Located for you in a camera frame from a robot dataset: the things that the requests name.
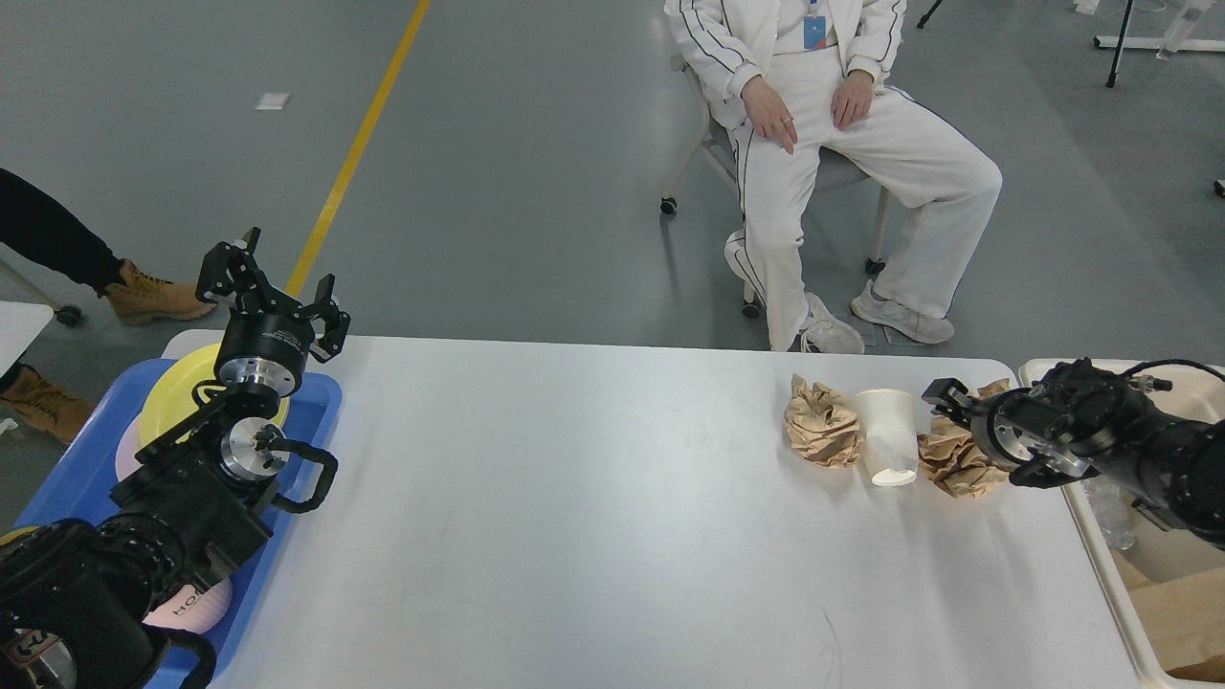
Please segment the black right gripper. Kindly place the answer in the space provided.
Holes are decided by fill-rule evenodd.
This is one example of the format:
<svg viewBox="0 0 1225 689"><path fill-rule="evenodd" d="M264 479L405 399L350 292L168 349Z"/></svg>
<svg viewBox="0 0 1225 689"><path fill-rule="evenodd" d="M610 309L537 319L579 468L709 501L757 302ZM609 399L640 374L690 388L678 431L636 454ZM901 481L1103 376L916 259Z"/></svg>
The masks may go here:
<svg viewBox="0 0 1225 689"><path fill-rule="evenodd" d="M922 401L932 407L933 414L954 425L969 427L984 457L997 468L1013 472L1034 462L1038 467L1047 465L1047 457L1036 454L1025 433L1005 417L1007 405L1027 396L1027 392L1001 392L976 398L960 380L941 378L924 389Z"/></svg>

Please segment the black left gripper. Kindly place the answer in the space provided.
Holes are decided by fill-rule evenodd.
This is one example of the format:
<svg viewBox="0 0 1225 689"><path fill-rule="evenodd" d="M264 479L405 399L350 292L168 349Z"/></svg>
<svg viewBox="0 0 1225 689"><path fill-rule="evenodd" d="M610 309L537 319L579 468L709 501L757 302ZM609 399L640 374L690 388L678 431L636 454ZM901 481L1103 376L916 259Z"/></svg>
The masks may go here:
<svg viewBox="0 0 1225 689"><path fill-rule="evenodd" d="M270 283L255 260L261 230L219 242L203 257L195 295L232 309L213 371L227 384L255 383L289 397L301 387L307 353L321 363L341 354L352 318L334 297L334 275L318 280L310 304L296 322L284 318L288 295ZM311 322L323 322L315 337Z"/></svg>

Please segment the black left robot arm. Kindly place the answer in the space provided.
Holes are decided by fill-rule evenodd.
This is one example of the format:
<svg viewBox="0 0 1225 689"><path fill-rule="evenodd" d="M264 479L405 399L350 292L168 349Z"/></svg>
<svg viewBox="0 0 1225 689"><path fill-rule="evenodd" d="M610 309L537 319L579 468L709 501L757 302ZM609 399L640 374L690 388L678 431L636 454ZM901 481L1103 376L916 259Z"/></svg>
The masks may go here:
<svg viewBox="0 0 1225 689"><path fill-rule="evenodd" d="M209 591L258 554L268 508L323 504L338 462L273 423L301 387L309 358L334 358L350 318L325 275L303 304L273 287L255 257L261 232L203 257L198 300L229 322L196 409L136 454L111 488L118 515L98 526L62 519L2 546L5 688L145 688L172 647L194 653L184 688L206 688L217 650L198 633L145 623L184 586Z"/></svg>

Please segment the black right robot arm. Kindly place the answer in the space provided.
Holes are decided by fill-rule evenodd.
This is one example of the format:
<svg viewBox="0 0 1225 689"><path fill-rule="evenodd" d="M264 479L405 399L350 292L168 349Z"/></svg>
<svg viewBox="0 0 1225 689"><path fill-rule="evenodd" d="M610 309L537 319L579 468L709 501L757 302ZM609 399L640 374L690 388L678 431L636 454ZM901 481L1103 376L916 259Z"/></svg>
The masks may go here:
<svg viewBox="0 0 1225 689"><path fill-rule="evenodd" d="M971 396L937 379L922 400L967 429L1011 484L1055 488L1106 477L1175 528L1224 544L1221 423L1169 414L1152 402L1172 384L1142 362L1122 371L1088 358L1051 367L1031 387Z"/></svg>

